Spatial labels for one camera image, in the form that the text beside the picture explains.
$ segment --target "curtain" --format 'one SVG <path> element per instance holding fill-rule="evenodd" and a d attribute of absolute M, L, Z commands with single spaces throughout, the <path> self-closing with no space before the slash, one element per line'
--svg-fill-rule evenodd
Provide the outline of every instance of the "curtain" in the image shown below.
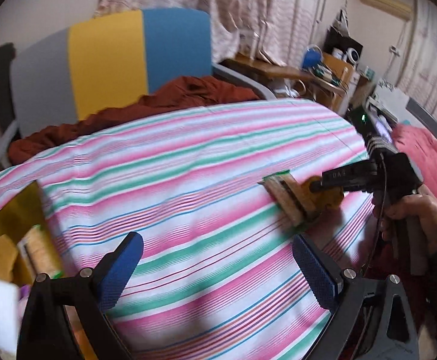
<path fill-rule="evenodd" d="M 437 120 L 437 7 L 416 0 L 415 29 L 398 88 Z"/>
<path fill-rule="evenodd" d="M 241 29 L 260 35 L 259 53 L 279 65 L 299 66 L 308 44 L 315 0 L 100 0 L 96 16 L 130 9 L 184 7 L 211 17 L 215 62 L 233 57 Z"/>

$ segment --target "black cable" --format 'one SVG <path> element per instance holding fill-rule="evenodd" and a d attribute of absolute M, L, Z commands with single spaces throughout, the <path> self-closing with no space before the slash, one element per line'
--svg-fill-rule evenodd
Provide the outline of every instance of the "black cable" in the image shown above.
<path fill-rule="evenodd" d="M 374 254 L 375 254 L 375 249 L 376 249 L 377 243 L 378 243 L 378 237 L 380 236 L 380 224 L 382 223 L 382 217 L 384 215 L 385 196 L 387 194 L 387 170 L 385 168 L 384 155 L 382 153 L 379 153 L 379 155 L 380 155 L 380 159 L 382 161 L 382 169 L 384 172 L 384 194 L 382 196 L 382 203 L 380 204 L 380 214 L 378 215 L 378 219 L 377 219 L 377 225 L 376 225 L 375 234 L 374 234 L 374 242 L 372 244 L 372 250 L 370 251 L 370 254 L 367 257 L 366 263 L 364 265 L 362 265 L 361 274 L 362 274 L 363 278 L 366 276 L 369 265 L 372 262 L 372 259 L 373 259 Z"/>

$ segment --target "striped bed sheet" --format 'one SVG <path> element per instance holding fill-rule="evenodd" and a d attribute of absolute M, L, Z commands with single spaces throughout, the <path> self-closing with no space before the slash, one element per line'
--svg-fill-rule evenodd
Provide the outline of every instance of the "striped bed sheet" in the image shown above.
<path fill-rule="evenodd" d="M 33 180 L 71 273 L 130 231 L 145 251 L 109 317 L 137 359 L 300 359 L 329 317 L 291 253 L 294 230 L 258 184 L 366 158 L 344 119 L 307 100 L 171 112 L 49 149 L 0 173 L 0 209 Z M 371 197 L 308 226 L 342 267 L 370 249 Z"/>

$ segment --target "pink bedding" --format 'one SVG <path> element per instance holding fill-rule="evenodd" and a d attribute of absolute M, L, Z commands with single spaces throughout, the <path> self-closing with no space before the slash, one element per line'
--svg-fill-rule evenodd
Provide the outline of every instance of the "pink bedding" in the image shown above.
<path fill-rule="evenodd" d="M 393 130 L 392 139 L 419 166 L 424 183 L 437 197 L 437 139 L 425 128 L 403 124 Z"/>

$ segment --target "brown blanket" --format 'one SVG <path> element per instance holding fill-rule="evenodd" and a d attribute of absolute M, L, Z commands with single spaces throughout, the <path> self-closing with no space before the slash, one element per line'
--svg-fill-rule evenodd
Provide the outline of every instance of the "brown blanket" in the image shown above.
<path fill-rule="evenodd" d="M 182 76 L 127 107 L 106 108 L 76 124 L 48 126 L 27 138 L 16 140 L 10 144 L 8 156 L 10 162 L 17 165 L 51 147 L 132 120 L 179 109 L 246 100 L 258 100 L 258 97 L 251 89 L 240 88 L 212 76 L 201 79 Z"/>

